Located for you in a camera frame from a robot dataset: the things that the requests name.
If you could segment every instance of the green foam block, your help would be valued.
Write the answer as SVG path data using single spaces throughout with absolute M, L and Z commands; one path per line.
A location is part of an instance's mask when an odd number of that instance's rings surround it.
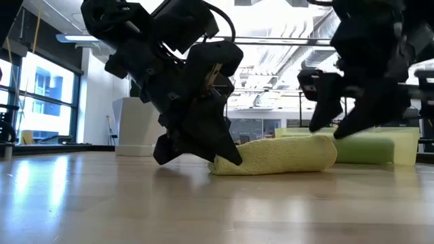
M 331 138 L 338 156 L 337 163 L 414 165 L 419 140 L 418 128 L 375 128 L 342 140 L 333 139 L 334 128 L 316 133 Z M 307 128 L 276 129 L 276 136 L 308 136 Z

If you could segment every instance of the ceiling light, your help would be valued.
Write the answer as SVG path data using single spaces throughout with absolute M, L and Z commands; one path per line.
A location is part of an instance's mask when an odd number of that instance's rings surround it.
M 285 92 L 285 93 L 300 93 L 298 89 L 243 89 L 237 88 L 234 92 Z
M 95 42 L 100 41 L 91 35 L 63 35 L 57 34 L 56 38 L 61 43 Z
M 213 37 L 211 39 L 207 39 L 207 42 L 214 42 L 214 41 L 224 41 L 224 37 Z M 202 43 L 203 37 L 199 38 L 196 43 Z
M 237 37 L 235 43 L 240 45 L 307 45 L 307 46 L 322 46 L 322 47 L 330 46 L 329 39 L 310 39 L 310 38 Z

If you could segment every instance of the white wall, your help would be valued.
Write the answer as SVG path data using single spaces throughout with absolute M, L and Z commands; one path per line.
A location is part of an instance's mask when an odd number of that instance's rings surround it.
M 95 58 L 89 49 L 83 50 L 77 142 L 107 145 L 109 126 L 106 116 L 114 121 L 113 101 L 128 97 L 130 82 L 119 79 L 104 70 L 104 63 Z M 117 133 L 115 124 L 111 124 Z
M 303 111 L 302 119 L 311 119 L 313 114 L 312 111 Z M 229 110 L 228 118 L 230 119 L 280 119 L 281 126 L 286 127 L 287 119 L 299 119 L 300 113 L 294 110 Z

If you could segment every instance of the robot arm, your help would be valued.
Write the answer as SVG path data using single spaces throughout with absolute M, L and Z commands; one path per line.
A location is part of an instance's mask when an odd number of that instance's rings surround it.
M 132 77 L 140 99 L 160 112 L 167 133 L 158 139 L 154 158 L 161 165 L 183 153 L 211 162 L 216 155 L 242 162 L 223 111 L 234 91 L 229 77 L 243 52 L 234 40 L 192 46 L 201 36 L 212 38 L 218 32 L 210 9 L 229 20 L 202 0 L 166 0 L 151 14 L 125 0 L 85 0 L 81 6 L 89 33 L 116 50 L 106 71 Z M 167 47 L 181 53 L 191 48 L 181 60 Z
M 410 99 L 434 97 L 431 84 L 405 84 L 412 64 L 434 58 L 434 0 L 307 1 L 332 6 L 340 18 L 330 44 L 344 73 L 303 70 L 298 75 L 306 98 L 317 101 L 312 132 L 342 113 L 342 97 L 356 103 L 340 122 L 334 134 L 338 139 L 399 118 Z M 228 20 L 232 40 L 192 46 L 201 36 L 212 38 L 218 32 L 211 10 Z M 221 10 L 202 0 L 165 0 L 150 14 L 125 0 L 85 0 L 81 11 L 89 33 L 116 50 L 106 70 L 132 77 L 140 99 L 160 112 L 159 123 L 167 133 L 157 142 L 158 163 L 183 153 L 242 162 L 223 110 L 234 91 L 228 77 L 243 52 L 233 43 L 235 29 Z M 168 48 L 190 52 L 181 60 Z M 421 115 L 434 117 L 434 110 L 429 107 Z
M 342 113 L 340 99 L 355 98 L 355 108 L 340 122 L 335 138 L 385 124 L 402 116 L 411 99 L 430 100 L 431 84 L 406 85 L 408 68 L 434 58 L 432 0 L 333 0 L 341 23 L 330 41 L 344 73 L 303 70 L 300 86 L 317 101 L 309 129 L 316 132 Z M 433 109 L 421 112 L 434 116 Z

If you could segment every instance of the black cable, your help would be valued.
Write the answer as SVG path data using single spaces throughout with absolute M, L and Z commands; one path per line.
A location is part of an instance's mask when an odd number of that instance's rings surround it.
M 231 18 L 230 18 L 230 17 L 229 17 L 225 12 L 223 12 L 223 10 L 221 10 L 221 9 L 219 9 L 218 7 L 212 5 L 211 3 L 207 3 L 207 2 L 205 2 L 205 1 L 204 1 L 203 3 L 205 4 L 205 6 L 206 6 L 207 8 L 209 8 L 210 10 L 216 12 L 216 14 L 218 14 L 219 16 L 222 16 L 222 18 L 223 18 L 226 22 L 228 22 L 229 27 L 231 28 L 231 33 L 232 33 L 232 36 L 231 36 L 231 42 L 235 42 L 235 37 L 237 36 L 237 33 L 236 33 L 236 31 L 235 31 L 235 26 L 234 26 L 234 24 L 233 24 Z
M 8 122 L 0 121 L 0 127 L 2 127 L 3 134 L 10 136 L 10 139 L 6 142 L 15 143 L 16 142 L 16 132 L 14 127 Z
M 308 3 L 318 6 L 324 6 L 324 7 L 332 7 L 333 1 L 317 1 L 317 0 L 306 0 Z

